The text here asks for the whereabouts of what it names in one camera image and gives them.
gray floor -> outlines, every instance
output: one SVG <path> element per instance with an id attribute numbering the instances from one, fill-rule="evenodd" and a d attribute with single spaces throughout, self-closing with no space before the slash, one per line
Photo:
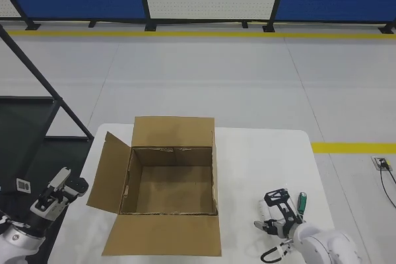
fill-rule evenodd
<path id="1" fill-rule="evenodd" d="M 219 127 L 301 129 L 313 142 L 396 142 L 396 40 L 15 40 L 92 133 L 102 123 L 133 123 L 135 116 L 183 115 L 212 116 Z M 1 41 L 0 95 L 48 95 Z M 59 112 L 49 134 L 82 132 Z M 335 226 L 354 238 L 364 263 L 396 263 L 396 211 L 370 156 L 317 154 L 315 159 Z M 388 159 L 396 176 L 396 155 Z M 385 183 L 396 201 L 388 177 Z"/>

cardboard box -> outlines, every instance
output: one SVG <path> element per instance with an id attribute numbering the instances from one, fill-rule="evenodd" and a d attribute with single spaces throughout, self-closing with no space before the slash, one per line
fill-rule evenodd
<path id="1" fill-rule="evenodd" d="M 118 214 L 102 255 L 220 256 L 214 118 L 136 117 L 111 133 L 87 205 Z"/>

partition leg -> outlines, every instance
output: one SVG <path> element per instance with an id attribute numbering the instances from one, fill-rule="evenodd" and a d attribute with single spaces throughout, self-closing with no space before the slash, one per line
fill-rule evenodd
<path id="1" fill-rule="evenodd" d="M 157 24 L 148 22 L 145 24 L 145 31 L 156 31 Z"/>

box flap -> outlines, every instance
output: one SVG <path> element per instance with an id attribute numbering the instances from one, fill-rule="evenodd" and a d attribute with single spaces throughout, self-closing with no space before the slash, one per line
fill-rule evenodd
<path id="1" fill-rule="evenodd" d="M 214 129 L 212 117 L 136 117 L 132 147 L 211 147 Z"/>
<path id="2" fill-rule="evenodd" d="M 118 215 L 102 255 L 221 256 L 218 216 Z"/>
<path id="3" fill-rule="evenodd" d="M 218 193 L 217 193 L 217 148 L 216 148 L 216 134 L 215 131 L 213 131 L 213 147 L 212 147 L 212 153 L 211 156 L 213 158 L 213 165 L 211 166 L 212 168 L 212 173 L 213 173 L 213 212 L 218 214 Z"/>
<path id="4" fill-rule="evenodd" d="M 131 148 L 107 132 L 94 185 L 86 205 L 119 213 Z"/>

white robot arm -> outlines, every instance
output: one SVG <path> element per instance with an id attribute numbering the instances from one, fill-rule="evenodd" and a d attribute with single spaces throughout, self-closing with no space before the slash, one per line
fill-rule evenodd
<path id="1" fill-rule="evenodd" d="M 264 263 L 279 262 L 290 250 L 296 249 L 302 254 L 307 264 L 360 264 L 356 245 L 345 233 L 330 230 L 322 231 L 303 220 L 303 211 L 298 209 L 298 216 L 288 204 L 289 194 L 286 189 L 266 193 L 264 202 L 269 207 L 277 206 L 283 215 L 282 219 L 255 221 L 254 225 L 285 241 L 279 246 L 267 251 L 261 256 Z M 275 251 L 280 251 L 281 258 L 266 260 L 265 257 Z"/>
<path id="2" fill-rule="evenodd" d="M 86 193 L 88 184 L 85 179 L 68 179 L 70 174 L 67 168 L 60 170 L 32 204 L 23 223 L 14 222 L 7 215 L 0 220 L 0 224 L 11 223 L 0 235 L 0 264 L 28 263 L 25 257 L 37 254 L 46 239 L 47 229 L 70 203 Z"/>

